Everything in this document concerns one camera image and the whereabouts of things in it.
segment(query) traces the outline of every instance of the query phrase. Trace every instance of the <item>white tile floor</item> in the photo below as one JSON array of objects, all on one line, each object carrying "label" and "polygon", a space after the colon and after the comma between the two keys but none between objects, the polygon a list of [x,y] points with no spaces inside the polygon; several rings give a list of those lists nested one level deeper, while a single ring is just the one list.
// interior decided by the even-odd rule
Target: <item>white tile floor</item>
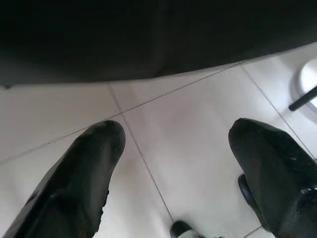
[{"label": "white tile floor", "polygon": [[236,119],[253,118],[317,156],[317,115],[287,109],[290,84],[313,57],[317,44],[152,81],[1,90],[0,236],[74,138],[112,118],[127,144],[95,237],[169,237],[183,219],[208,238],[272,238],[240,194],[227,135]]}]

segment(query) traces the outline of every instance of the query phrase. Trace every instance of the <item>white object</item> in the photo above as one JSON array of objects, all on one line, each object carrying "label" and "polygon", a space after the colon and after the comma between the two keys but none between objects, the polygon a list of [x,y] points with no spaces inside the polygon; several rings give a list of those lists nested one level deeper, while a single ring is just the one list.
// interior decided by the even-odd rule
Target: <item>white object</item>
[{"label": "white object", "polygon": [[[317,59],[308,61],[302,68],[299,75],[299,88],[301,95],[304,95],[317,86]],[[317,112],[317,98],[312,99],[307,105]]]}]

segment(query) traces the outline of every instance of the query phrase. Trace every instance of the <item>tile grout line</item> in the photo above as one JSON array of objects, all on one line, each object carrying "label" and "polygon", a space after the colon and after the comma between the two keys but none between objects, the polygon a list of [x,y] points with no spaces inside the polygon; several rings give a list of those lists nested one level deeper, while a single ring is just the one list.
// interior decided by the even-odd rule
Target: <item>tile grout line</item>
[{"label": "tile grout line", "polygon": [[307,146],[303,143],[303,141],[300,139],[300,137],[297,135],[297,133],[293,130],[293,128],[290,126],[290,124],[285,120],[285,118],[282,116],[282,114],[277,110],[277,108],[273,105],[273,103],[270,101],[268,96],[264,93],[264,91],[260,88],[260,86],[255,82],[255,80],[251,77],[249,72],[243,67],[243,65],[240,65],[242,70],[247,74],[248,78],[254,83],[254,85],[257,87],[257,89],[261,92],[261,94],[265,97],[265,99],[270,103],[270,105],[274,108],[274,110],[277,112],[277,114],[280,116],[280,118],[285,122],[285,124],[290,128],[290,130],[294,133],[294,135],[298,138],[298,140],[302,143],[302,145],[306,148],[306,150],[311,155],[312,159],[315,159],[311,151],[307,148]]},{"label": "tile grout line", "polygon": [[176,88],[176,89],[174,89],[174,90],[172,90],[172,91],[169,91],[169,92],[167,92],[167,93],[165,93],[165,94],[163,94],[163,95],[160,95],[160,96],[158,96],[158,97],[156,97],[156,98],[150,99],[150,100],[148,100],[148,101],[146,101],[146,102],[144,102],[144,103],[141,103],[141,104],[136,105],[136,106],[134,106],[134,107],[132,107],[132,108],[129,108],[129,109],[123,111],[122,113],[128,112],[128,111],[133,110],[133,109],[135,109],[135,108],[137,108],[137,107],[143,106],[144,104],[150,103],[150,102],[152,102],[152,101],[154,101],[154,100],[156,100],[156,99],[158,99],[158,98],[161,98],[161,97],[163,97],[163,96],[166,96],[166,95],[168,95],[168,94],[171,94],[171,93],[173,93],[173,92],[175,92],[175,91],[177,91],[177,90],[179,90],[179,89],[182,89],[182,88],[184,88],[184,87],[187,87],[187,86],[189,86],[189,85],[192,85],[192,84],[194,84],[194,83],[197,83],[197,82],[199,82],[199,81],[201,81],[201,80],[203,80],[203,79],[206,79],[206,78],[208,78],[208,77],[214,76],[214,75],[219,74],[219,73],[222,73],[222,72],[226,71],[227,69],[230,69],[230,68],[233,68],[233,67],[235,67],[235,66],[240,65],[241,63],[239,62],[239,63],[236,63],[236,64],[234,64],[234,65],[231,65],[231,66],[228,67],[228,68],[224,68],[224,69],[222,69],[222,70],[220,70],[220,71],[218,71],[218,72],[211,73],[211,74],[209,74],[209,75],[207,75],[207,76],[205,76],[205,77],[202,77],[202,78],[200,78],[200,79],[198,79],[198,80],[196,80],[196,81],[194,81],[194,82],[191,82],[191,83],[189,83],[189,84],[183,85],[183,86],[181,86],[181,87],[179,87],[179,88]]},{"label": "tile grout line", "polygon": [[255,230],[251,231],[250,233],[246,234],[243,238],[247,238],[249,235],[252,235],[254,232],[258,231],[259,229],[261,229],[262,226],[256,228]]},{"label": "tile grout line", "polygon": [[[120,106],[120,104],[119,104],[119,102],[118,102],[116,96],[114,95],[114,92],[113,92],[113,90],[112,90],[110,84],[108,84],[108,85],[109,85],[109,88],[110,88],[110,93],[111,93],[111,95],[112,95],[112,97],[113,97],[113,99],[114,99],[116,105],[118,106],[119,111],[121,112],[121,111],[122,111],[121,106]],[[150,168],[149,168],[147,162],[146,162],[145,159],[144,159],[143,153],[142,153],[142,151],[141,151],[141,149],[140,149],[140,147],[139,147],[139,145],[138,145],[138,143],[137,143],[137,141],[136,141],[136,139],[135,139],[135,137],[134,137],[134,135],[133,135],[132,129],[130,128],[126,117],[124,116],[124,112],[121,112],[121,114],[122,114],[122,118],[123,118],[123,120],[124,120],[124,122],[125,122],[125,124],[126,124],[126,126],[127,126],[127,128],[128,128],[128,131],[129,131],[129,133],[130,133],[130,135],[131,135],[131,137],[132,137],[132,140],[133,140],[135,146],[137,147],[137,150],[138,150],[138,152],[139,152],[139,154],[140,154],[140,156],[141,156],[141,158],[142,158],[142,160],[143,160],[143,163],[145,164],[145,167],[147,168],[147,171],[148,171],[148,173],[149,173],[149,175],[150,175],[150,177],[151,177],[151,179],[152,179],[152,182],[154,183],[154,186],[155,186],[155,188],[157,189],[158,194],[159,194],[159,196],[160,196],[160,198],[161,198],[161,200],[162,200],[162,202],[163,202],[163,204],[164,204],[164,206],[165,206],[165,208],[166,208],[166,210],[167,210],[167,212],[168,212],[168,215],[169,215],[169,217],[171,218],[172,222],[174,222],[174,219],[173,219],[173,217],[172,217],[172,215],[171,215],[171,213],[170,213],[170,211],[169,211],[169,209],[168,209],[168,207],[167,207],[167,204],[166,204],[165,200],[163,199],[163,196],[162,196],[162,194],[161,194],[161,192],[160,192],[160,190],[159,190],[159,187],[158,187],[156,181],[154,180],[154,177],[153,177],[153,175],[152,175],[152,173],[151,173],[151,170],[150,170]]]},{"label": "tile grout line", "polygon": [[[174,89],[174,90],[172,90],[172,91],[170,91],[170,92],[167,92],[167,93],[165,93],[165,94],[163,94],[163,95],[160,95],[160,96],[158,96],[158,97],[156,97],[156,98],[154,98],[154,99],[148,100],[148,101],[146,101],[146,102],[144,102],[144,103],[141,103],[141,104],[139,104],[139,105],[137,105],[137,106],[134,106],[134,107],[132,107],[132,108],[130,108],[130,109],[127,109],[127,110],[125,110],[125,111],[122,111],[120,105],[118,104],[118,101],[117,101],[116,97],[114,96],[114,93],[113,93],[113,90],[112,90],[112,88],[111,88],[110,83],[107,82],[107,84],[108,84],[108,86],[109,86],[109,89],[110,89],[110,93],[111,93],[112,97],[115,98],[115,103],[117,104],[117,106],[118,106],[118,108],[119,108],[119,113],[117,113],[117,114],[115,114],[115,115],[113,115],[113,116],[110,116],[110,117],[108,117],[108,118],[106,118],[106,119],[103,119],[103,120],[109,120],[109,119],[111,119],[111,118],[113,118],[113,117],[116,117],[116,116],[118,116],[118,115],[121,115],[121,114],[123,114],[123,113],[125,113],[125,112],[131,111],[131,110],[133,110],[133,109],[135,109],[135,108],[137,108],[137,107],[140,107],[140,106],[142,106],[142,105],[144,105],[144,104],[150,103],[150,102],[152,102],[152,101],[154,101],[154,100],[156,100],[156,99],[158,99],[158,98],[160,98],[160,97],[163,97],[163,96],[166,96],[166,95],[168,95],[168,94],[171,94],[171,93],[173,93],[173,92],[175,92],[175,91],[177,91],[177,90],[179,90],[179,89],[182,89],[182,88],[187,87],[187,86],[189,86],[189,85],[191,85],[191,84],[194,84],[194,83],[196,83],[196,82],[199,82],[199,81],[201,81],[201,80],[203,80],[203,79],[205,79],[205,78],[214,76],[214,75],[216,75],[216,74],[219,74],[219,73],[221,73],[221,72],[226,71],[227,69],[230,69],[230,68],[233,68],[233,67],[235,67],[235,66],[241,65],[241,64],[244,63],[244,62],[245,62],[245,60],[244,60],[244,61],[241,61],[241,62],[238,62],[238,63],[233,63],[233,65],[231,65],[231,66],[228,67],[228,68],[224,68],[224,69],[222,69],[222,70],[220,70],[220,71],[218,71],[218,72],[211,73],[211,74],[209,74],[209,75],[207,75],[207,76],[205,76],[205,77],[203,77],[203,78],[200,78],[200,79],[198,79],[198,80],[196,80],[196,81],[194,81],[194,82],[191,82],[191,83],[189,83],[189,84],[186,84],[186,85],[184,85],[184,86],[182,86],[182,87],[180,87],[180,88]],[[77,133],[77,132],[80,132],[81,130],[87,129],[87,128],[90,127],[91,125],[88,125],[88,126],[86,126],[86,127],[83,127],[83,128],[81,128],[81,129],[78,129],[78,130],[76,130],[76,131],[74,131],[74,132],[72,132],[72,133],[69,133],[69,134],[67,134],[67,135],[60,136],[60,137],[58,137],[58,138],[56,138],[56,139],[54,139],[54,140],[52,140],[52,141],[49,141],[49,142],[47,142],[47,143],[40,144],[40,145],[38,145],[38,146],[36,146],[36,147],[34,147],[34,148],[28,149],[28,150],[26,150],[26,151],[20,153],[20,154],[18,154],[18,155],[9,156],[8,158],[5,158],[4,160],[0,160],[0,166],[3,165],[3,164],[8,163],[9,161],[13,161],[13,160],[19,159],[20,157],[22,157],[22,156],[24,156],[24,155],[27,155],[27,154],[29,154],[29,153],[32,153],[33,151],[36,151],[36,150],[41,149],[41,148],[44,148],[45,146],[47,146],[47,145],[49,145],[49,144],[58,142],[58,141],[60,141],[60,140],[62,140],[62,139],[64,139],[64,138],[66,138],[66,137],[68,137],[68,136],[70,136],[70,135],[73,135],[73,134],[75,134],[75,133]]]}]

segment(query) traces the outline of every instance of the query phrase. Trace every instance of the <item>black metal rod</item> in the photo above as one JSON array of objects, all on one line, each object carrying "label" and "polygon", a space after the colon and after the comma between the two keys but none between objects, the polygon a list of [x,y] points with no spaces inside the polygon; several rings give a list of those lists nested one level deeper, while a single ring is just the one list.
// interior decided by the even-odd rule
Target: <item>black metal rod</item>
[{"label": "black metal rod", "polygon": [[299,99],[297,99],[295,102],[293,102],[288,108],[291,111],[296,111],[298,108],[305,105],[306,103],[308,103],[315,97],[317,97],[317,86],[313,88],[311,91],[309,91],[308,93],[304,94]]}]

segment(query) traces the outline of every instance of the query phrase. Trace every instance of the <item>floor tile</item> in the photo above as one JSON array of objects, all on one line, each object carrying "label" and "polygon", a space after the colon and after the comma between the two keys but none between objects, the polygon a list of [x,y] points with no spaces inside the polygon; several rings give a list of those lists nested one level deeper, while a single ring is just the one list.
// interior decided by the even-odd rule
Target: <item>floor tile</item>
[{"label": "floor tile", "polygon": [[[110,193],[95,238],[169,237],[170,216],[122,117],[126,147],[110,182]],[[67,136],[22,158],[0,165],[0,236],[46,171],[80,134]]]},{"label": "floor tile", "polygon": [[0,94],[0,161],[118,112],[105,83],[13,87]]},{"label": "floor tile", "polygon": [[247,238],[275,238],[275,236],[264,230],[263,228],[258,229],[257,231],[253,232]]},{"label": "floor tile", "polygon": [[122,111],[126,111],[231,66],[228,64],[150,80],[113,82],[111,87]]},{"label": "floor tile", "polygon": [[296,84],[300,69],[316,57],[317,43],[243,65],[315,158],[317,114],[308,106],[295,112],[288,106],[299,98]]},{"label": "floor tile", "polygon": [[124,115],[175,220],[207,237],[241,238],[260,226],[243,199],[228,143],[240,117],[292,132],[240,67]]}]

